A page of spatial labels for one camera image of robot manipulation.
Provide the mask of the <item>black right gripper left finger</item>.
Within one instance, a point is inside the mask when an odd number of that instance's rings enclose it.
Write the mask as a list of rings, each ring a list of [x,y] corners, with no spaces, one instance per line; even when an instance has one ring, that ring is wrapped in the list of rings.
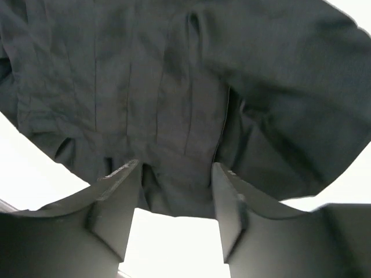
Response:
[[[139,197],[139,162],[37,211],[1,214],[2,277],[115,277]]]

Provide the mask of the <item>black pleated skirt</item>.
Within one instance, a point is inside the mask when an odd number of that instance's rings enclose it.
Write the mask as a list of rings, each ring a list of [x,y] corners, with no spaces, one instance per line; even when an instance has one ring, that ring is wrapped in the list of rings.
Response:
[[[370,142],[370,36],[324,1],[2,1],[1,112],[86,182],[212,218],[214,162],[316,195]]]

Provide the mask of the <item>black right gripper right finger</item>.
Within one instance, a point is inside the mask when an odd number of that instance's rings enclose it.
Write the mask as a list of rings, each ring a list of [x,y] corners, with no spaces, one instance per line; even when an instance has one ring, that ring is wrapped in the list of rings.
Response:
[[[241,180],[221,163],[212,189],[231,277],[369,277],[370,206],[304,212]]]

